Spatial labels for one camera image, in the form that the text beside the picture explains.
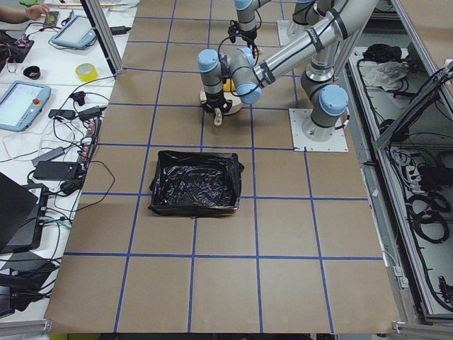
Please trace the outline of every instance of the yellow object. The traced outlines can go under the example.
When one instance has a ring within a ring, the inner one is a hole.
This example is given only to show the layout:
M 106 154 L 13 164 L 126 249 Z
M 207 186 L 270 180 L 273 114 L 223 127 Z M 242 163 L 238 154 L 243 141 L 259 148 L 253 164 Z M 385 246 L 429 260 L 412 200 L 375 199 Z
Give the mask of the yellow object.
M 225 92 L 231 92 L 231 85 L 233 87 L 232 91 L 235 91 L 236 87 L 234 86 L 234 82 L 231 79 L 227 79 L 226 83 L 224 84 L 224 91 Z
M 90 64 L 88 62 L 80 64 L 76 68 L 76 73 L 79 76 L 80 80 L 82 80 L 84 83 L 93 81 L 94 79 L 98 78 L 98 72 L 96 71 L 96 68 L 93 64 Z

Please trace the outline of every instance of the charger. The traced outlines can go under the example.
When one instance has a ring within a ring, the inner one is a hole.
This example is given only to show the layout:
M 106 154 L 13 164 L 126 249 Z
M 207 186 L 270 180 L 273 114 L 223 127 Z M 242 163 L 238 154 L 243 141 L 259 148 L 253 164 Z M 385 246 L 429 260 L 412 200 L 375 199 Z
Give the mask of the charger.
M 126 27 L 126 26 L 110 27 L 110 32 L 112 32 L 112 35 L 126 34 L 129 31 L 130 31 L 130 27 Z

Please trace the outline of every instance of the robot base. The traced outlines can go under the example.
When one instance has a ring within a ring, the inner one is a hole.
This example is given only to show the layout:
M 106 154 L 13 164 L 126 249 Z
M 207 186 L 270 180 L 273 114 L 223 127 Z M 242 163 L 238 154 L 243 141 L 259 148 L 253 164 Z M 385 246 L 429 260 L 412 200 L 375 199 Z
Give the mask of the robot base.
M 289 20 L 277 20 L 277 33 L 280 46 L 285 46 L 305 32 L 305 27 Z
M 294 150 L 298 152 L 348 152 L 348 144 L 343 129 L 335 130 L 332 138 L 327 142 L 315 142 L 304 134 L 302 124 L 304 120 L 309 119 L 311 112 L 312 110 L 298 108 L 289 110 Z

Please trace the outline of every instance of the white table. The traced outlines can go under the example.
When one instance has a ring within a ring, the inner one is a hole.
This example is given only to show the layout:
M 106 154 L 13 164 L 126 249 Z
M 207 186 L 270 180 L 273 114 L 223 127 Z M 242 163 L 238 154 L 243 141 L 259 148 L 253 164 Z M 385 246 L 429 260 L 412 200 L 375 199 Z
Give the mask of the white table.
M 74 9 L 74 15 L 84 14 L 84 11 L 81 7 L 78 8 L 74 7 L 72 9 Z M 58 25 L 61 26 L 61 21 L 67 18 L 71 9 L 66 8 L 58 10 L 60 11 Z M 115 8 L 106 9 L 104 11 L 110 26 L 124 25 L 130 27 L 132 26 L 136 10 L 137 10 L 136 6 L 119 6 Z M 39 28 L 40 26 L 38 25 L 32 25 L 27 30 L 27 33 L 39 30 Z M 56 50 L 53 47 L 49 46 L 47 43 L 47 41 L 54 34 L 56 34 L 56 32 L 54 32 L 53 30 L 45 30 L 43 32 L 33 34 L 32 39 L 35 41 L 35 44 L 32 47 L 31 51 L 29 52 L 28 56 L 26 57 L 25 62 L 23 64 L 18 64 L 16 73 L 9 73 L 6 67 L 4 67 L 4 69 L 0 73 L 0 94 L 4 93 L 10 86 L 10 84 L 15 80 L 45 84 L 50 86 L 50 88 L 52 89 L 49 101 L 45 104 L 42 112 L 37 116 L 37 118 L 33 121 L 32 125 L 26 130 L 26 132 L 42 132 L 46 128 L 46 126 L 50 128 L 49 131 L 52 131 L 52 124 L 49 124 L 51 120 L 47 117 L 49 111 L 53 108 L 60 108 L 63 102 L 68 97 L 68 95 L 77 86 L 83 84 L 83 82 L 78 78 L 78 76 L 75 73 L 75 69 L 79 64 L 82 64 L 84 62 L 90 62 L 94 64 L 99 74 L 98 76 L 99 78 L 112 76 L 98 41 L 96 41 L 95 45 L 88 47 L 86 50 L 78 51 Z M 114 37 L 120 55 L 124 53 L 127 37 L 128 35 L 117 35 Z M 31 65 L 37 65 L 41 69 L 41 77 L 36 81 L 30 80 L 23 76 L 22 74 L 23 70 Z M 106 80 L 97 81 L 88 86 L 84 86 L 80 90 L 85 92 L 94 92 L 109 98 L 113 90 L 114 83 L 115 83 L 114 78 L 109 78 Z M 76 105 L 76 108 L 78 110 L 81 111 L 83 109 L 90 108 L 93 106 L 104 106 L 107 105 L 108 103 L 108 101 L 105 100 L 104 98 L 90 94 L 88 94 L 85 97 L 85 100 L 86 104 L 84 106 L 78 107 Z M 72 109 L 73 108 L 72 102 L 73 102 L 72 100 L 67 101 L 63 105 L 63 108 Z M 80 120 L 76 119 L 74 121 L 74 124 L 81 128 L 82 131 L 85 131 L 80 123 Z M 66 127 L 62 125 L 57 126 L 57 134 L 60 137 L 65 138 L 68 132 L 69 130 Z M 48 135 L 46 139 L 47 138 L 53 141 L 46 142 L 45 144 L 46 147 L 58 147 L 62 144 L 65 144 L 57 140 L 53 136 L 53 133 L 51 135 Z M 14 157 L 19 154 L 25 154 L 33 150 L 36 150 L 41 139 L 42 135 L 33 135 L 25 134 L 22 132 L 10 132 L 6 130 L 0 130 L 0 161 L 9 158 L 5 150 L 5 146 L 3 144 L 4 140 L 6 143 L 6 147 L 8 148 L 9 154 Z M 7 175 L 8 177 L 10 177 L 19 184 L 26 184 L 27 174 L 33 170 L 31 159 L 36 157 L 37 155 L 38 154 L 32 154 L 30 156 L 21 157 L 20 159 L 0 163 L 0 172 L 4 173 L 5 175 Z M 64 159 L 65 161 L 73 162 L 77 159 L 77 157 L 78 154 L 76 153 L 76 150 L 72 149 L 68 152 L 67 155 L 60 156 L 55 160 L 61 161 Z M 58 182 L 55 181 L 47 181 L 43 183 L 49 188 L 54 188 L 58 184 Z M 68 198 L 58 198 L 57 206 L 67 210 L 71 210 L 74 204 L 76 206 L 78 198 L 79 197 L 77 193 L 74 193 Z M 47 206 L 49 208 L 55 208 L 54 202 L 55 202 L 54 198 L 51 196 Z M 53 217 L 59 217 L 59 215 L 55 212 L 49 212 L 48 215 Z M 64 227 L 60 228 L 61 228 L 60 237 L 55 257 L 62 256 L 64 248 L 67 243 L 67 238 L 69 236 L 69 230 L 67 230 Z M 58 238 L 58 226 L 52 224 L 48 227 L 44 227 L 40 247 L 34 250 L 33 252 L 41 256 L 42 258 L 51 257 L 55 250 L 57 238 Z M 8 259 L 9 256 L 10 255 L 0 256 L 0 259 L 3 260 Z M 57 272 L 52 273 L 50 277 L 47 279 L 46 283 L 44 283 L 44 285 L 53 281 L 56 275 Z M 13 315 L 1 318 L 0 322 L 3 323 L 42 319 L 44 317 L 45 310 L 47 309 L 47 305 L 48 305 L 47 299 L 43 299 L 38 302 L 33 302 L 24 312 L 16 311 Z M 22 336 L 8 336 L 3 339 L 22 339 L 22 338 L 23 338 Z M 46 339 L 46 338 L 47 336 L 42 337 L 39 335 L 27 336 L 27 339 Z
M 85 15 L 81 7 L 73 7 L 74 15 Z M 70 9 L 52 8 L 53 11 L 59 11 L 58 27 L 61 22 L 69 16 Z M 133 23 L 136 6 L 115 6 L 104 9 L 105 17 L 110 27 L 126 26 L 130 27 Z M 31 25 L 26 33 L 34 33 L 42 28 L 41 25 Z M 112 75 L 108 64 L 104 58 L 101 46 L 98 41 L 95 41 L 93 46 L 87 47 L 85 50 L 57 50 L 49 45 L 48 41 L 57 31 L 46 29 L 42 32 L 37 32 L 30 36 L 31 40 L 35 41 L 30 52 L 24 60 L 24 63 L 17 64 L 15 73 L 10 73 L 6 69 L 0 72 L 0 82 L 10 84 L 12 81 L 29 80 L 23 75 L 23 70 L 26 67 L 36 65 L 41 70 L 41 77 L 35 82 L 46 85 L 80 85 L 83 82 L 76 75 L 76 68 L 84 62 L 93 64 L 99 74 L 99 78 L 109 77 Z M 128 34 L 115 35 L 114 41 L 120 55 L 123 55 L 126 47 Z M 106 79 L 96 82 L 96 86 L 113 86 L 114 79 Z

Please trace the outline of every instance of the tablet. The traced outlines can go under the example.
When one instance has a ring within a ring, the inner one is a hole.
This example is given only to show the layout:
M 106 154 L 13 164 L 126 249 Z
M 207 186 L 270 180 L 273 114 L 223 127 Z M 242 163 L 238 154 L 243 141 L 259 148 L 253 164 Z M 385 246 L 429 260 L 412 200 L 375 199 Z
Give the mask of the tablet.
M 52 39 L 56 45 L 82 50 L 96 39 L 90 20 L 85 16 L 73 17 Z
M 50 87 L 15 81 L 0 98 L 0 129 L 26 129 L 50 97 Z

